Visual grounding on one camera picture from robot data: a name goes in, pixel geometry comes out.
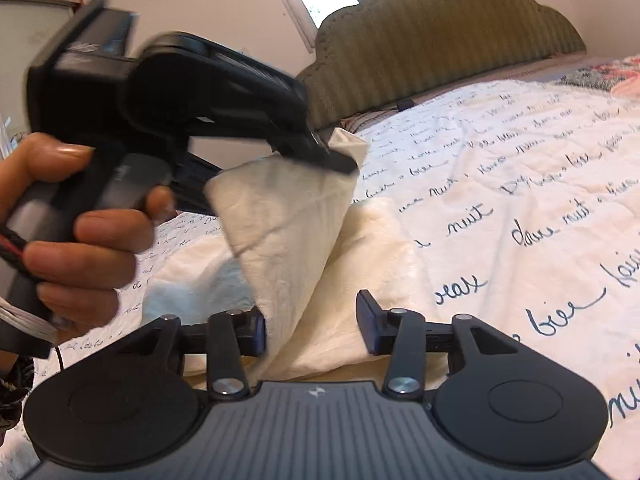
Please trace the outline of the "person's left hand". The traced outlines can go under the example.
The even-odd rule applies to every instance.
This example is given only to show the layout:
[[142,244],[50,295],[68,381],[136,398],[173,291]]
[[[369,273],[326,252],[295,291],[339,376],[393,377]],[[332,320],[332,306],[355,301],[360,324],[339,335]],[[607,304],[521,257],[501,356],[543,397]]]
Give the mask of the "person's left hand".
[[[6,218],[29,185],[61,182],[88,167],[92,149],[32,133],[1,162],[1,217]],[[61,342],[107,325],[119,308],[117,291],[137,272],[137,254],[154,244],[154,229],[174,218],[169,188],[149,192],[142,210],[87,211],[77,217],[68,243],[31,242],[23,262],[40,282],[37,296],[62,318]]]

